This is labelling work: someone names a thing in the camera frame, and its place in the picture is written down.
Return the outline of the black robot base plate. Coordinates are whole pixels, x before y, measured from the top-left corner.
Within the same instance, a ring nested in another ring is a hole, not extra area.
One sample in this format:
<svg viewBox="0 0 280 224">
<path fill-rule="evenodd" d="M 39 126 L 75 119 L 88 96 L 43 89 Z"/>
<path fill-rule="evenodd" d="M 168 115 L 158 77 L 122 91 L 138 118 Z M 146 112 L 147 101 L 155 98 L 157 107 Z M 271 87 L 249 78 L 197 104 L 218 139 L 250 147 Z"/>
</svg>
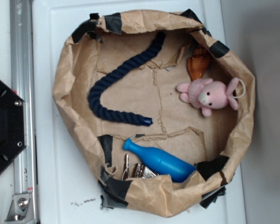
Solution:
<svg viewBox="0 0 280 224">
<path fill-rule="evenodd" d="M 24 103 L 0 80 L 0 175 L 26 147 Z"/>
</svg>

